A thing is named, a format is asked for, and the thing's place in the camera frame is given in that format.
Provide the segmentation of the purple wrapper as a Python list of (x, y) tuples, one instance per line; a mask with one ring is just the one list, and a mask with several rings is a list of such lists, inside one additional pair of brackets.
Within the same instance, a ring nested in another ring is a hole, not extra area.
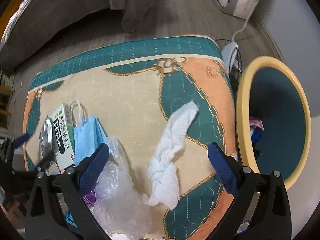
[(95, 195), (95, 187), (97, 184), (95, 184), (93, 186), (93, 188), (91, 189), (91, 191), (87, 194), (85, 194), (83, 196), (83, 201), (85, 202), (85, 204), (89, 207), (93, 207), (95, 205), (96, 202), (96, 195)]

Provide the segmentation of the light blue face mask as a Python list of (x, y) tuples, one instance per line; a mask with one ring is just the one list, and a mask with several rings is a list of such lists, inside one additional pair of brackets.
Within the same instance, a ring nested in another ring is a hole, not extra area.
[(71, 102), (71, 113), (75, 107), (78, 107), (79, 124), (76, 124), (73, 129), (74, 164), (78, 166), (84, 158), (90, 157), (101, 143), (106, 143), (107, 135), (95, 115), (85, 117), (84, 108), (78, 100)]

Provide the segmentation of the clear plastic bag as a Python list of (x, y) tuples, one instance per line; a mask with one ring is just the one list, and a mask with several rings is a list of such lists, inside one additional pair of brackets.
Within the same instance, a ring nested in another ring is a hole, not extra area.
[(136, 191), (125, 151), (115, 137), (107, 137), (110, 157), (95, 186), (93, 216), (110, 236), (141, 239), (152, 228), (150, 208)]

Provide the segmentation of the white tissue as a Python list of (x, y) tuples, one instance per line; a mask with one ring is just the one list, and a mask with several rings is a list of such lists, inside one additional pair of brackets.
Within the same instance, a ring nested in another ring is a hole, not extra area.
[(175, 154), (185, 147), (185, 136), (199, 111), (190, 101), (170, 116), (148, 167), (148, 179), (151, 183), (151, 195), (143, 196), (148, 206), (159, 203), (173, 210), (180, 201), (177, 167), (173, 163)]

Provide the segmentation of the teal trash bin yellow rim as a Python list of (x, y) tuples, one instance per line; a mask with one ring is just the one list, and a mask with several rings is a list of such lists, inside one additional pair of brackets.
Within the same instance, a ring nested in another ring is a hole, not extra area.
[[(259, 118), (264, 131), (250, 128)], [(311, 144), (311, 114), (303, 87), (292, 70), (270, 56), (244, 70), (236, 97), (236, 130), (242, 163), (254, 172), (280, 172), (286, 189), (300, 176)]]

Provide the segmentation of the silver foil blister pack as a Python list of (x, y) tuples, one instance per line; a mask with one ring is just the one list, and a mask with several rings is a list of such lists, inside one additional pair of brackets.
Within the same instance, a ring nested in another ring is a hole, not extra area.
[(53, 150), (53, 127), (49, 116), (46, 116), (39, 135), (40, 154), (44, 158)]

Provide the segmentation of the green white medicine box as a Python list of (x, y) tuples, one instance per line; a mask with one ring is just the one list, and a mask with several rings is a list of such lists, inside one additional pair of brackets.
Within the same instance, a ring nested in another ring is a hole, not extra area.
[(53, 127), (55, 162), (61, 173), (74, 166), (74, 125), (70, 107), (63, 103), (50, 116)]

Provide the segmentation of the white door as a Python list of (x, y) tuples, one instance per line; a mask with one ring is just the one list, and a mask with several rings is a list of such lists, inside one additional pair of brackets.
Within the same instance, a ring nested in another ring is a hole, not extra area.
[(309, 155), (297, 181), (288, 190), (292, 218), (292, 237), (306, 225), (319, 203), (319, 116), (311, 119)]

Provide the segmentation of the wooden shelf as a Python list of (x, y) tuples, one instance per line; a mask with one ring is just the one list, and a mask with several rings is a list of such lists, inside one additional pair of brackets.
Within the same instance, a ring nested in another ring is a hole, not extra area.
[(7, 128), (11, 118), (9, 105), (13, 96), (13, 81), (1, 70), (0, 74), (0, 125), (1, 128)]

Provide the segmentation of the pink snack wrapper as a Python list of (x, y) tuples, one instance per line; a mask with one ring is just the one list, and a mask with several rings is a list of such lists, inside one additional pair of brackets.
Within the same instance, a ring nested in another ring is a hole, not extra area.
[(258, 129), (264, 131), (263, 122), (259, 118), (255, 118), (255, 117), (250, 116), (249, 117), (249, 126), (250, 126), (250, 128), (253, 128), (253, 129), (258, 128)]

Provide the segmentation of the blue floral quilt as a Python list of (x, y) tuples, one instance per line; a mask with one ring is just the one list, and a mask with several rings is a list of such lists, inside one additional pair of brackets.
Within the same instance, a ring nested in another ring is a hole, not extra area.
[(8, 41), (14, 26), (33, 0), (11, 0), (1, 16), (1, 48)]

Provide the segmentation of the bed with grey blanket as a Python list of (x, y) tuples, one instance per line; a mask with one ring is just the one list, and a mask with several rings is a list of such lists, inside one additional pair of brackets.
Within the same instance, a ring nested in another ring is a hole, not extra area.
[(11, 75), (61, 29), (100, 10), (121, 10), (123, 31), (135, 31), (152, 4), (153, 0), (33, 0), (1, 48), (1, 70)]

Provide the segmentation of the white power strip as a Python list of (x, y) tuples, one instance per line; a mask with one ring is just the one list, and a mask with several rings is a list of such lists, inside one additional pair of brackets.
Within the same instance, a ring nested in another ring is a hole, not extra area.
[(239, 69), (239, 61), (237, 60), (238, 52), (239, 46), (234, 41), (231, 41), (227, 45), (225, 45), (221, 51), (221, 55), (228, 74), (231, 73), (233, 67)]

